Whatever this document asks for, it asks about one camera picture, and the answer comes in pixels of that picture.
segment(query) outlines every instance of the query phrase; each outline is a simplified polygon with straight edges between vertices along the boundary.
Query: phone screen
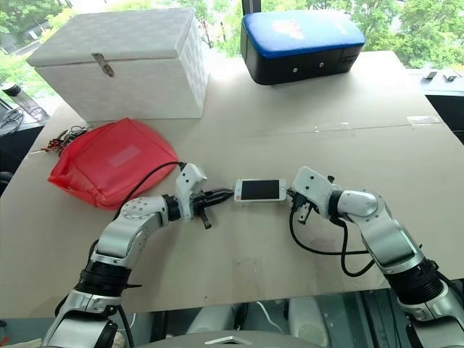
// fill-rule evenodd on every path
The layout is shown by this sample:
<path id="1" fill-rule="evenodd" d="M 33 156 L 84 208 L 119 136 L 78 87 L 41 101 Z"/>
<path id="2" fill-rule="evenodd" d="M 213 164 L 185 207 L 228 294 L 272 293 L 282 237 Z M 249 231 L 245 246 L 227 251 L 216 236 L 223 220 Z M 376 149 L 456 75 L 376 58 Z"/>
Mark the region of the phone screen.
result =
<path id="1" fill-rule="evenodd" d="M 278 199 L 279 180 L 252 180 L 242 181 L 241 199 L 249 201 L 253 199 Z"/>

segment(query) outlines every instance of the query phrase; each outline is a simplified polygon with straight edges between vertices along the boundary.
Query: white smartphone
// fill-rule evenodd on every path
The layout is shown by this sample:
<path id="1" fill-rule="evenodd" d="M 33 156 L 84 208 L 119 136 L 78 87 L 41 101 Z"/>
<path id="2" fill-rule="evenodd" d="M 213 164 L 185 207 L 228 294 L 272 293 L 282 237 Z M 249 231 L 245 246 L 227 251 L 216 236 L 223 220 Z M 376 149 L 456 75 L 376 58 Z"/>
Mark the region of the white smartphone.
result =
<path id="1" fill-rule="evenodd" d="M 233 198 L 236 202 L 281 202 L 285 201 L 287 180 L 239 179 L 235 184 Z"/>

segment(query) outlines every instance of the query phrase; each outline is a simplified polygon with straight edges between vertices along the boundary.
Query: red mesh bag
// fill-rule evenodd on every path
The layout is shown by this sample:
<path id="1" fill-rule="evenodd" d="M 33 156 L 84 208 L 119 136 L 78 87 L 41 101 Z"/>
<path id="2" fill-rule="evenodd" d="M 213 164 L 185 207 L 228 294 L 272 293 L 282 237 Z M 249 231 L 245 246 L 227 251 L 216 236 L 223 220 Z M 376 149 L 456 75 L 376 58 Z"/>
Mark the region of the red mesh bag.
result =
<path id="1" fill-rule="evenodd" d="M 76 138 L 61 154 L 49 182 L 95 207 L 116 210 L 150 170 L 170 161 L 177 161 L 177 155 L 166 140 L 125 118 Z M 174 167 L 158 170 L 133 196 L 159 183 Z"/>

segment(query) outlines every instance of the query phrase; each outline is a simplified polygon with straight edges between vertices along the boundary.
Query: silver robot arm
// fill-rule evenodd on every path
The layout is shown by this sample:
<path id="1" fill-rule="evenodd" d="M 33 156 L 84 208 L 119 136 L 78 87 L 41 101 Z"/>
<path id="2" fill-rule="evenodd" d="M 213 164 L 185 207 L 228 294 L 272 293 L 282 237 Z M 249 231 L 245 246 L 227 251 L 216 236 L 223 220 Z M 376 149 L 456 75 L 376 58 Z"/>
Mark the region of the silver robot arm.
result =
<path id="1" fill-rule="evenodd" d="M 308 205 L 325 219 L 344 219 L 360 229 L 380 271 L 398 296 L 398 303 L 411 317 L 408 335 L 422 347 L 464 345 L 464 309 L 437 266 L 428 260 L 406 228 L 396 221 L 381 195 L 372 191 L 342 191 L 318 172 L 302 167 L 292 183 L 300 222 Z"/>
<path id="2" fill-rule="evenodd" d="M 233 192 L 224 188 L 202 192 L 206 180 L 196 165 L 188 163 L 176 181 L 175 196 L 142 197 L 124 204 L 93 246 L 78 284 L 43 340 L 44 347 L 112 346 L 117 326 L 109 316 L 120 308 L 123 290 L 133 287 L 128 278 L 148 238 L 169 221 L 190 220 L 195 215 L 209 228 L 204 208 L 232 196 Z"/>

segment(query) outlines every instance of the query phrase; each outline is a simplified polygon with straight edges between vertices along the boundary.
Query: box lid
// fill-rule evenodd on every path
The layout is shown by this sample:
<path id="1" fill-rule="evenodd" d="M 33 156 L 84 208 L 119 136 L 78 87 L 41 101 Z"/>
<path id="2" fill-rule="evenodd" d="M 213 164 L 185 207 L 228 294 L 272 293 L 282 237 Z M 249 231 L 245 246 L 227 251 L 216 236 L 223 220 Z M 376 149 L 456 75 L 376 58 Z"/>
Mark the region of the box lid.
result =
<path id="1" fill-rule="evenodd" d="M 179 55 L 195 11 L 148 9 L 78 14 L 29 58 L 34 67 L 106 60 L 166 59 Z"/>
<path id="2" fill-rule="evenodd" d="M 266 58 L 363 46 L 361 30 L 342 12 L 257 12 L 242 20 L 249 40 Z"/>

